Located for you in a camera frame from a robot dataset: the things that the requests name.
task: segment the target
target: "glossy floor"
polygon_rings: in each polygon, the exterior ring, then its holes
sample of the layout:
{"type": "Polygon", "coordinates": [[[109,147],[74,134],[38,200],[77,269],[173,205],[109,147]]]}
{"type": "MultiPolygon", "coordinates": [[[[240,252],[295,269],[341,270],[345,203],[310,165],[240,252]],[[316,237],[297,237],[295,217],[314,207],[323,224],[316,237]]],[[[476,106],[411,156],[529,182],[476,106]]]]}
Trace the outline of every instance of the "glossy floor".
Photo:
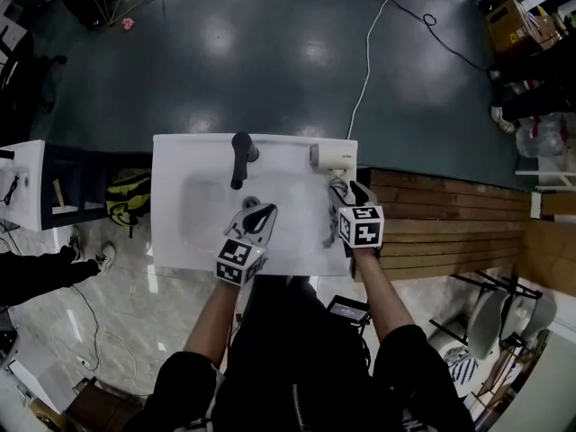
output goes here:
{"type": "MultiPolygon", "coordinates": [[[[492,51],[475,0],[398,0],[482,67],[492,51]]],[[[345,138],[366,74],[365,37],[383,0],[154,0],[88,32],[56,1],[32,19],[38,54],[64,54],[51,114],[32,137],[151,150],[159,133],[345,138]]],[[[423,24],[387,4],[355,117],[359,162],[523,187],[514,138],[491,121],[491,83],[423,24]]]]}
{"type": "MultiPolygon", "coordinates": [[[[95,374],[127,392],[149,393],[161,365],[184,346],[215,279],[203,272],[156,269],[148,219],[136,227],[132,239],[109,220],[80,228],[88,257],[108,239],[118,250],[108,275],[92,277],[77,286],[100,324],[96,337],[102,360],[99,368],[91,373],[81,364],[86,360],[95,367],[95,321],[74,289],[57,290],[15,306],[10,309],[13,323],[19,332],[40,341],[62,361],[72,385],[95,374]]],[[[41,233],[18,229],[13,238],[24,255],[39,255],[58,251],[68,234],[67,228],[41,233]]],[[[365,302],[364,286],[350,277],[312,277],[310,282],[325,305],[335,294],[365,302]]],[[[434,331],[429,319],[449,319],[470,305],[478,291],[449,277],[394,282],[394,287],[428,335],[434,331]]],[[[248,293],[246,290],[240,297],[240,311],[248,293]]],[[[374,360],[379,346],[374,327],[368,327],[364,336],[374,360]]]]}

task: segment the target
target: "electrical outlet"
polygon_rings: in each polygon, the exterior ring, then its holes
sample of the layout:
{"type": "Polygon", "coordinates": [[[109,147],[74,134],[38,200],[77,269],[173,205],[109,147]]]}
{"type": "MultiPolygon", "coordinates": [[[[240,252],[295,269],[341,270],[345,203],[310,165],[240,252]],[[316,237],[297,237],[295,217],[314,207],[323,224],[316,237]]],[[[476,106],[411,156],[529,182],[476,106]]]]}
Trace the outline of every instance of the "electrical outlet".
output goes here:
{"type": "Polygon", "coordinates": [[[76,358],[85,368],[90,368],[90,362],[82,358],[80,355],[76,355],[76,358]]]}

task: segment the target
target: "wooden wall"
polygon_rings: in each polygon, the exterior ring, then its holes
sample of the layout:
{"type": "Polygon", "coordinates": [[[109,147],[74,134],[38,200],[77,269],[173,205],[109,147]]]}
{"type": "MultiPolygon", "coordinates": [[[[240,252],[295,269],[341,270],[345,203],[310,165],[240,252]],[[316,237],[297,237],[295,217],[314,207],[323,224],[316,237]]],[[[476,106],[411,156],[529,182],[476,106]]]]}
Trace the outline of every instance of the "wooden wall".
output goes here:
{"type": "Polygon", "coordinates": [[[542,195],[542,215],[576,214],[576,193],[545,193],[542,195]]]}
{"type": "Polygon", "coordinates": [[[522,238],[516,273],[576,296],[576,225],[531,220],[522,238]]]}
{"type": "Polygon", "coordinates": [[[380,263],[391,280],[516,262],[530,217],[528,193],[375,169],[359,170],[358,179],[384,211],[380,263]]]}

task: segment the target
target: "shoe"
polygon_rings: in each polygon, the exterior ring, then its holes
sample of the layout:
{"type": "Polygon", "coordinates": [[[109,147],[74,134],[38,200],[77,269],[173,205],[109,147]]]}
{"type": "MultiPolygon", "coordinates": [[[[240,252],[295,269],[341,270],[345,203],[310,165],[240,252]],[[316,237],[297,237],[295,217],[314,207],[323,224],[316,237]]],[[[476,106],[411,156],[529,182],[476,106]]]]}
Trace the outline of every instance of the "shoe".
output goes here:
{"type": "Polygon", "coordinates": [[[116,248],[112,243],[105,243],[102,246],[102,251],[95,257],[98,267],[100,268],[98,275],[108,274],[114,259],[116,259],[116,248]]]}
{"type": "Polygon", "coordinates": [[[490,108],[490,117],[500,126],[500,129],[507,134],[512,134],[516,131],[516,125],[511,121],[504,120],[502,117],[502,108],[492,106],[490,108]]]}
{"type": "Polygon", "coordinates": [[[82,238],[80,237],[80,229],[78,226],[72,226],[72,234],[68,241],[68,246],[74,249],[76,256],[75,261],[82,261],[84,259],[84,250],[82,249],[82,238]]]}
{"type": "Polygon", "coordinates": [[[499,70],[489,70],[488,75],[490,76],[490,80],[492,82],[496,82],[501,78],[499,70]]]}

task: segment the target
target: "power cord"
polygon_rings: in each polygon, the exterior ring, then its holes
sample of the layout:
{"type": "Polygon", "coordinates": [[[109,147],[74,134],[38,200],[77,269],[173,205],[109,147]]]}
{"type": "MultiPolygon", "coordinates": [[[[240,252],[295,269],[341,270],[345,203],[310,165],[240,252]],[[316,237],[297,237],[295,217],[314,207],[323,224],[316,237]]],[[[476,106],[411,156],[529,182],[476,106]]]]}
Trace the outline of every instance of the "power cord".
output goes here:
{"type": "Polygon", "coordinates": [[[10,190],[4,196],[4,198],[2,200],[0,200],[0,202],[4,202],[6,204],[6,206],[8,206],[10,204],[10,201],[12,200],[12,194],[16,190],[16,187],[18,187],[18,179],[20,179],[18,176],[14,177],[14,180],[10,184],[10,190]]]}
{"type": "Polygon", "coordinates": [[[487,68],[484,67],[480,67],[477,64],[474,64],[473,62],[471,62],[464,54],[459,53],[458,51],[456,51],[455,49],[451,49],[448,45],[446,45],[441,39],[440,37],[438,37],[436,35],[436,33],[432,30],[432,28],[437,24],[437,19],[433,14],[430,13],[426,13],[424,14],[422,17],[418,16],[417,14],[413,13],[411,10],[409,10],[408,8],[404,8],[404,6],[402,6],[401,4],[399,4],[398,2],[396,2],[395,0],[390,0],[393,4],[395,4],[399,9],[401,9],[403,12],[409,14],[410,16],[412,16],[414,19],[416,19],[419,23],[423,23],[427,29],[430,31],[430,33],[432,34],[432,36],[438,41],[438,43],[440,43],[440,46],[442,46],[442,48],[444,48],[446,51],[456,55],[458,58],[460,58],[461,60],[463,60],[464,62],[466,62],[467,64],[469,64],[470,66],[472,66],[475,69],[480,70],[481,72],[486,72],[488,71],[487,68]]]}
{"type": "Polygon", "coordinates": [[[352,134],[352,129],[354,128],[354,118],[356,117],[356,111],[358,110],[358,107],[360,107],[360,103],[362,102],[362,99],[364,98],[366,86],[368,85],[368,80],[370,79],[370,34],[372,33],[372,30],[374,29],[374,26],[378,22],[378,19],[380,18],[380,15],[382,14],[382,10],[384,9],[384,7],[386,6],[387,3],[388,3],[388,0],[385,0],[384,3],[382,4],[382,6],[380,7],[380,11],[378,12],[376,17],[374,18],[374,22],[370,26],[370,30],[368,31],[368,34],[366,35],[366,67],[367,67],[366,79],[364,80],[364,85],[362,86],[362,92],[360,93],[360,97],[358,98],[358,102],[356,103],[356,106],[354,107],[354,110],[352,111],[352,117],[350,118],[350,127],[348,128],[348,135],[346,136],[347,140],[350,139],[350,135],[352,134]]]}
{"type": "Polygon", "coordinates": [[[94,332],[94,354],[96,355],[96,366],[93,369],[88,368],[88,366],[86,365],[86,362],[84,360],[82,360],[82,366],[88,370],[90,373],[95,372],[98,369],[98,366],[100,366],[100,355],[98,354],[98,346],[96,344],[96,335],[98,334],[98,330],[100,329],[100,324],[98,323],[98,319],[96,318],[96,313],[94,312],[94,309],[92,309],[92,306],[90,305],[90,302],[88,302],[88,299],[84,296],[84,294],[78,290],[76,288],[76,286],[73,284],[72,288],[74,288],[78,294],[80,294],[80,296],[82,296],[82,299],[84,300],[84,302],[86,303],[86,305],[88,306],[88,309],[90,309],[90,311],[92,312],[92,315],[94,317],[94,322],[96,323],[96,331],[94,332]]]}

